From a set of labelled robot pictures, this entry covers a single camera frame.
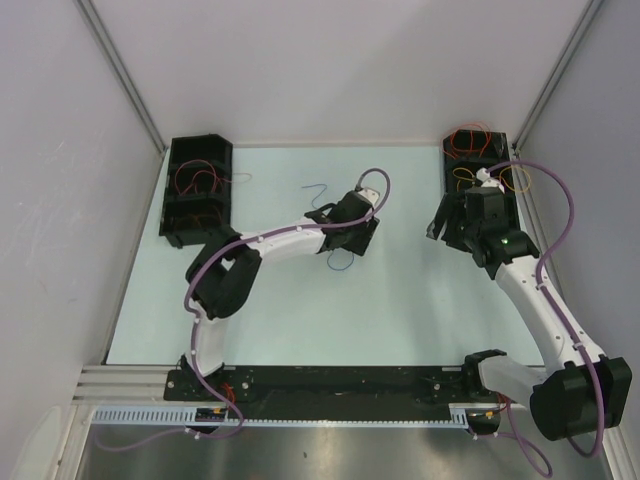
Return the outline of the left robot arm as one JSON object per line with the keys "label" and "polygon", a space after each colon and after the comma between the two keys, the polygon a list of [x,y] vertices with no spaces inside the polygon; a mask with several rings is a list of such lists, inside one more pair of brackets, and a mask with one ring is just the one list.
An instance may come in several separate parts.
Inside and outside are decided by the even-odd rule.
{"label": "left robot arm", "polygon": [[217,371],[223,366],[229,319],[248,300],[261,267],[336,249],[362,256],[379,224],[375,214],[387,199],[387,194],[357,187],[289,226],[253,234],[219,228],[186,273],[184,308],[194,316],[187,389],[202,400],[219,392]]}

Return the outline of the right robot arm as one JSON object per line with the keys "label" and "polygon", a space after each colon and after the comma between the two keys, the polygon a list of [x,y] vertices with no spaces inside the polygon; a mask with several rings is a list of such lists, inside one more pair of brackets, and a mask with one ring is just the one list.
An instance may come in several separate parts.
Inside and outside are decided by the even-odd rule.
{"label": "right robot arm", "polygon": [[443,196],[427,237],[470,254],[515,306],[545,370],[499,350],[466,357],[463,393],[484,401],[494,392],[529,409],[540,433],[557,441],[621,423],[632,371],[610,358],[580,327],[552,283],[529,235],[513,227],[506,195],[473,187]]}

